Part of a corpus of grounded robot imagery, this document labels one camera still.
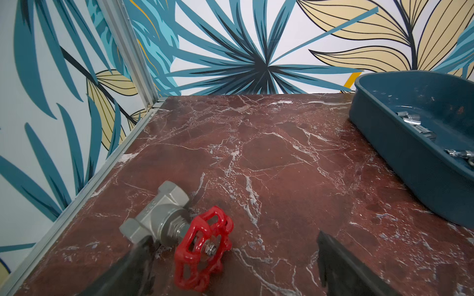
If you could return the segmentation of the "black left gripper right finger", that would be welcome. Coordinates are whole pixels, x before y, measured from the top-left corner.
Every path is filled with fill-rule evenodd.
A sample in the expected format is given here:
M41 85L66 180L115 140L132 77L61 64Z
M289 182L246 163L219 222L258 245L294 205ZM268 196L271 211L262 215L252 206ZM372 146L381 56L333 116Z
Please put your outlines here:
M320 231L318 270L328 296L398 296L400 293L377 276L368 266L333 236Z

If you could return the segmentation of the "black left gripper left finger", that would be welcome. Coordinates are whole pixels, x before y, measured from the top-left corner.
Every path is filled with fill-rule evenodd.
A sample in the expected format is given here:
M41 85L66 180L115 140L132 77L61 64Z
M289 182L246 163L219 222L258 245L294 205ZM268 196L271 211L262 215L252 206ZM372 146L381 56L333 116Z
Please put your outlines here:
M153 292L153 263L156 246L151 236L133 248L104 272L81 296L149 296Z

